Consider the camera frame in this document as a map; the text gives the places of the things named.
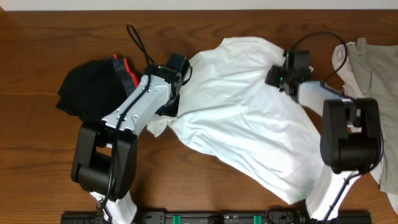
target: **wood grain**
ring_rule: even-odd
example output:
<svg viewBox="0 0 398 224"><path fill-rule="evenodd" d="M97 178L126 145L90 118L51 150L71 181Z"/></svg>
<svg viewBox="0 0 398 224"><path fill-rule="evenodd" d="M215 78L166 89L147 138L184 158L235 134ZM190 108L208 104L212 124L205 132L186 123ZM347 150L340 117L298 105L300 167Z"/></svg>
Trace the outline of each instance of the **wood grain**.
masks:
<svg viewBox="0 0 398 224"><path fill-rule="evenodd" d="M101 11L0 13L0 223L59 223L64 211L91 211L95 202L70 180L80 120L55 109L67 72L92 59L121 54L137 71L142 53L125 24L139 29L155 61L172 52L192 57L225 37L258 36L289 48L319 30L347 41L398 44L398 11ZM333 71L338 43L315 37L301 48L312 53L315 76ZM341 87L333 77L330 84ZM320 118L311 114L318 130ZM167 130L139 140L131 187L140 207L190 210L266 210L287 206L274 194L217 158L188 149ZM398 223L386 194L370 175L349 192L342 208L368 209L374 223Z"/></svg>

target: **red stripe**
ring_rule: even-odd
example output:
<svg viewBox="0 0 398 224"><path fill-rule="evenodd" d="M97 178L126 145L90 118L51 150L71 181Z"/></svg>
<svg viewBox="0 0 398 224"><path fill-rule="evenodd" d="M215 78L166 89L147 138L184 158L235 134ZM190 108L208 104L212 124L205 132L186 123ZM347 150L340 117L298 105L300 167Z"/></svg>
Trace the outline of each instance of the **red stripe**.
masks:
<svg viewBox="0 0 398 224"><path fill-rule="evenodd" d="M134 74L134 72L132 72L132 71L130 70L129 65L127 64L127 59L124 58L123 60L124 60L124 66L126 67L127 72L130 73L131 78L132 78L132 80L134 81L134 84L135 84L135 86L136 86L136 88L137 88L137 87L138 87L138 84L139 84L139 80L138 80L138 78L137 78L137 75Z"/></svg>

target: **black cloth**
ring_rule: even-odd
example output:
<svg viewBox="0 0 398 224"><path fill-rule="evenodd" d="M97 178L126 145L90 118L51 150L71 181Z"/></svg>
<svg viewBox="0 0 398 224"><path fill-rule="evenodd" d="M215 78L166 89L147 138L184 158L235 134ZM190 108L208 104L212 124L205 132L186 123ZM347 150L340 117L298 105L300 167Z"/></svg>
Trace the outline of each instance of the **black cloth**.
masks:
<svg viewBox="0 0 398 224"><path fill-rule="evenodd" d="M70 115L100 121L112 113L135 90L132 75L126 75L123 59L92 60L72 69L65 77L56 107Z"/></svg>

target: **folded cloth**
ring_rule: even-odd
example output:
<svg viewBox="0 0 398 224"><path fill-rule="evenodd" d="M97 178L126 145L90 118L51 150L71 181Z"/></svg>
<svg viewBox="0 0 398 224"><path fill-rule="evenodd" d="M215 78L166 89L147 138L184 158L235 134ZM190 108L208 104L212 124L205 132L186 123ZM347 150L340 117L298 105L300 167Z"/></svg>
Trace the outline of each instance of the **folded cloth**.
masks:
<svg viewBox="0 0 398 224"><path fill-rule="evenodd" d="M148 130L158 136L170 126L186 146L217 156L288 204L307 198L323 167L320 135L299 104L265 84L283 51L234 37L196 54L177 118L156 116Z"/></svg>
<svg viewBox="0 0 398 224"><path fill-rule="evenodd" d="M92 60L72 69L65 77L56 107L70 115L101 121L136 89L139 81L124 58Z"/></svg>
<svg viewBox="0 0 398 224"><path fill-rule="evenodd" d="M366 39L358 39L357 43L348 43L347 48L349 57L337 74L345 83L346 95L373 97L379 103L385 155L371 175L381 185L380 190L387 193L392 208L398 214L398 182L394 180L397 177L398 151L396 144L392 143L396 141L394 132L398 121L397 102L394 100L397 96L393 91L398 79L398 46L367 45ZM344 56L344 47L337 46L332 55L334 68L341 65Z"/></svg>

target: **white cloth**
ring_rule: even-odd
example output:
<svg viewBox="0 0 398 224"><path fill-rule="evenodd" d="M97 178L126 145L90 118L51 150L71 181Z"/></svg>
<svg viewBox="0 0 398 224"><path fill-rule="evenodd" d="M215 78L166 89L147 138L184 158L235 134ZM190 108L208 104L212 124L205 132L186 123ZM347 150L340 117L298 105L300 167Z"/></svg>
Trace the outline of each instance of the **white cloth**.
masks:
<svg viewBox="0 0 398 224"><path fill-rule="evenodd" d="M355 42L350 42L347 44L347 46L355 46ZM331 56L331 62L335 69L337 69L341 65L341 63L343 63L344 56L345 50L343 45L337 46ZM359 89L359 86L356 83L355 76L348 58L344 66L337 72L337 74L345 83L343 85L343 88L346 95L357 98L364 98L362 91ZM378 184L380 184L381 173L384 163L385 162L383 159L380 164L373 171L371 171L371 175ZM396 214L398 214L398 195L387 193L387 196L389 198L392 208L394 209Z"/></svg>
<svg viewBox="0 0 398 224"><path fill-rule="evenodd" d="M303 108L266 85L283 49L257 37L224 39L196 54L191 80L180 91L177 119L155 117L179 140L258 181L288 204L307 198L323 167L320 135Z"/></svg>

